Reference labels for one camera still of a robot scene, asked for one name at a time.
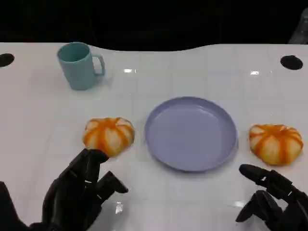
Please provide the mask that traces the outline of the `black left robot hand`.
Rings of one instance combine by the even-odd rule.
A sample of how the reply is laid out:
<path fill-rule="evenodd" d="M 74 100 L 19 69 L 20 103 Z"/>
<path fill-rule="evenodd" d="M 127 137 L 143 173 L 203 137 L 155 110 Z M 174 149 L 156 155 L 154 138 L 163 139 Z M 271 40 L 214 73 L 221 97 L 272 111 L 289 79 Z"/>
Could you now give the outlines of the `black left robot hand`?
<path fill-rule="evenodd" d="M 83 149 L 53 181 L 43 201 L 42 222 L 50 231 L 86 231 L 114 193 L 128 188 L 111 172 L 99 178 L 109 157 L 100 150 Z"/>

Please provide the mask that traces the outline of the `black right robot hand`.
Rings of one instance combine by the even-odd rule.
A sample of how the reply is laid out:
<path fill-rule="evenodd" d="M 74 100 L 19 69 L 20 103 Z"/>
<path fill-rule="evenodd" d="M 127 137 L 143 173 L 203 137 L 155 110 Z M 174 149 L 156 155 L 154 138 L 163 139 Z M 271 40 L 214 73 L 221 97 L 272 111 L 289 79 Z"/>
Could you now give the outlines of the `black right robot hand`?
<path fill-rule="evenodd" d="M 308 229 L 308 196 L 275 170 L 242 164 L 240 173 L 262 186 L 242 208 L 236 222 L 253 215 L 265 222 L 271 231 L 306 231 Z"/>

